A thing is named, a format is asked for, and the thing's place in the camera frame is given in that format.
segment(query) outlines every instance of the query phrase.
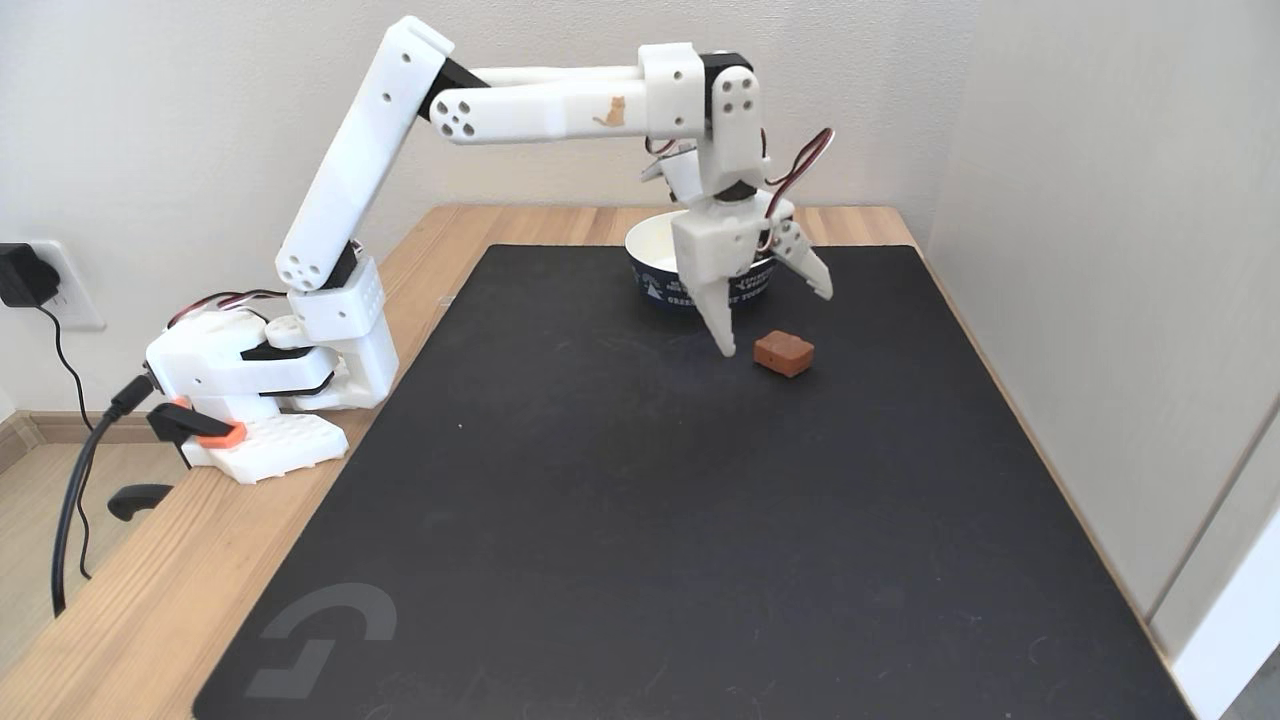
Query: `baseboard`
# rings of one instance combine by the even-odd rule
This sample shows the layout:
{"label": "baseboard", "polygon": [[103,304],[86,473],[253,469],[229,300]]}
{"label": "baseboard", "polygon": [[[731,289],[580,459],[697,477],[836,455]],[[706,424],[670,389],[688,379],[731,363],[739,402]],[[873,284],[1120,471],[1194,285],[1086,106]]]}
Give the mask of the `baseboard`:
{"label": "baseboard", "polygon": [[[28,420],[35,427],[42,442],[73,442],[81,443],[88,438],[84,420],[77,411],[32,411],[26,413]],[[102,419],[101,413],[90,413],[88,419],[95,425]],[[102,436],[105,443],[136,443],[157,442],[147,418],[143,414],[125,415],[115,421],[106,434]]]}
{"label": "baseboard", "polygon": [[33,447],[44,443],[45,438],[31,421],[29,413],[10,415],[0,423],[0,473],[22,460]]}

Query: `brown block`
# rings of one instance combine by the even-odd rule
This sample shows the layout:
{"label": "brown block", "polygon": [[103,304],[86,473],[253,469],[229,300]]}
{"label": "brown block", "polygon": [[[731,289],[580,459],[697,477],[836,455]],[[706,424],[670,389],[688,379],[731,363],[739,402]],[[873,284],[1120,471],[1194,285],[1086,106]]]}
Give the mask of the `brown block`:
{"label": "brown block", "polygon": [[813,343],[782,331],[773,331],[755,341],[753,357],[774,373],[794,378],[813,364]]}

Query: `gray logo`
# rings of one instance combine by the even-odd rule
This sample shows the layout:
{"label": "gray logo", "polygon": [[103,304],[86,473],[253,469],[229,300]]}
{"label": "gray logo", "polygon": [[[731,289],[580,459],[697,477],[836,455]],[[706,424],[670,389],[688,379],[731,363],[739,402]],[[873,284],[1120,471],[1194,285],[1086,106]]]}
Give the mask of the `gray logo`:
{"label": "gray logo", "polygon": [[[381,589],[365,583],[339,583],[310,592],[280,611],[262,630],[265,639],[287,639],[303,620],[330,607],[351,607],[365,616],[366,641],[396,635],[396,603]],[[253,675],[244,697],[303,700],[311,694],[333,651],[333,639],[308,639],[293,667],[264,667]]]}

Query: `wooden floor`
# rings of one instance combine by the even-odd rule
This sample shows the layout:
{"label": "wooden floor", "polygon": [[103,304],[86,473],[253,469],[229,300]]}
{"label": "wooden floor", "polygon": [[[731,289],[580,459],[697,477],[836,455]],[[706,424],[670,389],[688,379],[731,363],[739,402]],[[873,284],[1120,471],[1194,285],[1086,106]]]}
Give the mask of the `wooden floor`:
{"label": "wooden floor", "polygon": [[[44,445],[0,474],[0,675],[27,644],[52,621],[49,565],[58,510],[79,445]],[[122,523],[106,511],[106,500],[122,486],[173,484],[186,473],[170,445],[102,445],[84,489],[90,521],[90,574],[146,514]],[[79,575],[79,518],[72,523],[67,552],[67,603],[87,583]]]}

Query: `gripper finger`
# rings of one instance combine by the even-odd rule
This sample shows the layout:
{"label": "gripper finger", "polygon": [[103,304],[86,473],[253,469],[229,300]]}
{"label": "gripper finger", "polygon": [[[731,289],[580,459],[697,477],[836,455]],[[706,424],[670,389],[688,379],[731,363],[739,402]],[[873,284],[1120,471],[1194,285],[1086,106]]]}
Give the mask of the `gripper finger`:
{"label": "gripper finger", "polygon": [[716,346],[724,357],[732,357],[736,350],[733,345],[733,316],[728,309],[728,278],[719,278],[701,284],[685,283],[689,297],[703,315],[707,329],[716,338]]}
{"label": "gripper finger", "polygon": [[809,287],[823,300],[831,300],[835,288],[831,284],[831,270],[813,251],[813,243],[795,220],[782,220],[773,229],[771,246],[773,256],[791,268],[809,283]]}

